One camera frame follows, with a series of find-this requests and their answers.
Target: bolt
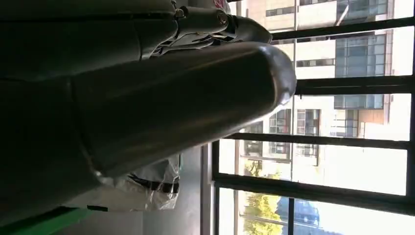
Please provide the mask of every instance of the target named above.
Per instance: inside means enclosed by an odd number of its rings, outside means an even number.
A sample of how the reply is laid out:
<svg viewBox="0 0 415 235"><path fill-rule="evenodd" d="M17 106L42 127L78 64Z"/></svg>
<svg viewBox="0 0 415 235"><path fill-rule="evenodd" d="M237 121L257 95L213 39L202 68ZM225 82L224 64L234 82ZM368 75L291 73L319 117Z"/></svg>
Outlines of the bolt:
<svg viewBox="0 0 415 235"><path fill-rule="evenodd" d="M176 13L174 14L176 18L183 18L184 17L184 11L182 9L176 9Z"/></svg>
<svg viewBox="0 0 415 235"><path fill-rule="evenodd" d="M223 12L219 12L218 20L221 25L226 25L228 23L228 16Z"/></svg>

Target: black strap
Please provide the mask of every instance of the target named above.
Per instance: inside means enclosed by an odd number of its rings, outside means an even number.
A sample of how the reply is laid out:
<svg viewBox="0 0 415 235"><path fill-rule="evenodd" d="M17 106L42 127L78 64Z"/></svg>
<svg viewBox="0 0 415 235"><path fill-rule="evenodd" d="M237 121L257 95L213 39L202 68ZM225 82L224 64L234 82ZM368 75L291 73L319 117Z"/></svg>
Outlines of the black strap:
<svg viewBox="0 0 415 235"><path fill-rule="evenodd" d="M128 175L128 177L136 182L137 184L142 185L143 187L149 188L153 191L165 192L165 193L178 193L179 192L179 183L162 183L157 181L149 181L141 179L134 174Z"/></svg>

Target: building window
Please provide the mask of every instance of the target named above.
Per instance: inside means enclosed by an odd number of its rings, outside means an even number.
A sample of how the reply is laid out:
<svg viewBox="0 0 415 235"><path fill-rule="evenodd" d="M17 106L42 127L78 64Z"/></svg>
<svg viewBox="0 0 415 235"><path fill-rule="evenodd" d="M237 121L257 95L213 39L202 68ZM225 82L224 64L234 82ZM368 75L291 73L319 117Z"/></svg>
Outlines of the building window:
<svg viewBox="0 0 415 235"><path fill-rule="evenodd" d="M297 67L315 67L315 66L330 66L334 65L334 59L319 59L319 60L299 60Z"/></svg>
<svg viewBox="0 0 415 235"><path fill-rule="evenodd" d="M383 109L383 94L349 94L334 96L334 109Z"/></svg>
<svg viewBox="0 0 415 235"><path fill-rule="evenodd" d="M335 77L383 76L386 35L336 40ZM335 109L383 109L383 95L336 95Z"/></svg>
<svg viewBox="0 0 415 235"><path fill-rule="evenodd" d="M291 109L280 110L270 117L271 134L290 134ZM288 154L290 143L270 142L270 153Z"/></svg>
<svg viewBox="0 0 415 235"><path fill-rule="evenodd" d="M246 133L263 133L263 122L258 121L245 127ZM262 156L262 142L261 141L244 141L245 153L249 156Z"/></svg>
<svg viewBox="0 0 415 235"><path fill-rule="evenodd" d="M306 136L318 136L320 134L320 110L297 110L297 134ZM319 155L319 146L317 144L298 143L296 154L304 157L317 158Z"/></svg>
<svg viewBox="0 0 415 235"><path fill-rule="evenodd" d="M338 0L337 19L342 17L347 6L342 24L367 22L368 17L386 14L388 9L385 0Z"/></svg>
<svg viewBox="0 0 415 235"><path fill-rule="evenodd" d="M337 137L357 137L358 114L358 110L336 110L330 134Z"/></svg>
<svg viewBox="0 0 415 235"><path fill-rule="evenodd" d="M300 6L317 4L317 3L324 3L324 2L328 2L328 1L334 1L334 0L300 0Z"/></svg>
<svg viewBox="0 0 415 235"><path fill-rule="evenodd" d="M266 17L279 16L279 15L291 14L291 13L294 13L294 12L295 12L295 7L290 6L290 7L266 10L265 15L266 15Z"/></svg>

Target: green strip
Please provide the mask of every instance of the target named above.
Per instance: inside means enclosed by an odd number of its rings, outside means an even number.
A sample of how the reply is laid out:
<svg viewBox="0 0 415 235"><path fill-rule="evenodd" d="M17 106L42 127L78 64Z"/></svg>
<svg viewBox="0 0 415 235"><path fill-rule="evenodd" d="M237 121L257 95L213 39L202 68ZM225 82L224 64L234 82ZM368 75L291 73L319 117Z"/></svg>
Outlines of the green strip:
<svg viewBox="0 0 415 235"><path fill-rule="evenodd" d="M89 215L86 209L58 208L0 228L0 235L51 235Z"/></svg>

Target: window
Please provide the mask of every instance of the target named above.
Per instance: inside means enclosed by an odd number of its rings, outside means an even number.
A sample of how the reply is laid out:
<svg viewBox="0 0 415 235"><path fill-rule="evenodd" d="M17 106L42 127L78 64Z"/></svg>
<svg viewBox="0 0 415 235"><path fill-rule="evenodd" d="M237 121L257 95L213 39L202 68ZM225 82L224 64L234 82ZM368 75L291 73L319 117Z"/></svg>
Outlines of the window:
<svg viewBox="0 0 415 235"><path fill-rule="evenodd" d="M263 133L212 144L219 209L232 214L219 219L231 229L218 234L407 234L415 222L413 0L300 0L281 17L264 10L293 1L244 1L275 30L272 44L293 61L297 89L284 112L262 118ZM246 156L247 141L262 155Z"/></svg>
<svg viewBox="0 0 415 235"><path fill-rule="evenodd" d="M318 60L299 60L297 67L313 67L334 65L334 59L318 59Z"/></svg>
<svg viewBox="0 0 415 235"><path fill-rule="evenodd" d="M338 137L358 136L358 110L336 110L331 135Z"/></svg>
<svg viewBox="0 0 415 235"><path fill-rule="evenodd" d="M311 4L316 4L316 3L324 3L328 1L334 1L334 0L300 0L300 6L311 5Z"/></svg>
<svg viewBox="0 0 415 235"><path fill-rule="evenodd" d="M350 94L334 97L335 109L383 109L383 94Z"/></svg>
<svg viewBox="0 0 415 235"><path fill-rule="evenodd" d="M295 7L285 7L285 8L278 8L278 9L272 9L272 10L266 10L266 16L278 16L278 15L284 15L284 14L291 14L294 13Z"/></svg>
<svg viewBox="0 0 415 235"><path fill-rule="evenodd" d="M280 110L270 117L270 133L289 134L291 129L291 110ZM271 153L289 154L290 144L282 142L270 143Z"/></svg>
<svg viewBox="0 0 415 235"><path fill-rule="evenodd" d="M263 122L258 121L252 125L245 127L247 133L262 133ZM245 141L245 153L249 156L262 156L262 142L260 141Z"/></svg>

